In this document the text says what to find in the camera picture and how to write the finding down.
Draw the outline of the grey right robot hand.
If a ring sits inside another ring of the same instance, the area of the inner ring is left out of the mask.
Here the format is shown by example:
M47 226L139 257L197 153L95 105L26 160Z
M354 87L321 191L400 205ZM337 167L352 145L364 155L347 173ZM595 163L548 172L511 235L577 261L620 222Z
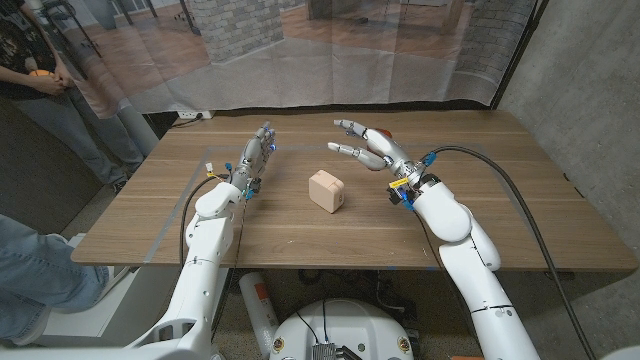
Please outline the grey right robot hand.
M370 170L389 169L398 179L406 179L407 185L414 191L438 182L435 175L427 172L424 163L412 161L400 145L380 130L346 119L335 120L334 124L344 128L347 135L364 139L367 148L329 142L330 150L352 156Z

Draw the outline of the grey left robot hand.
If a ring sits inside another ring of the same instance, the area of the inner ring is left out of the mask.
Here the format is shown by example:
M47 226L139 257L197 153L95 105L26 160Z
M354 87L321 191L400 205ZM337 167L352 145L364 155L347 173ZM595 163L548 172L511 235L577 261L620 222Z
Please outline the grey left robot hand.
M270 155L276 149L275 135L275 130L269 121L255 132L241 153L235 170L231 173L229 180L231 185L244 191L250 186L252 180L260 178Z

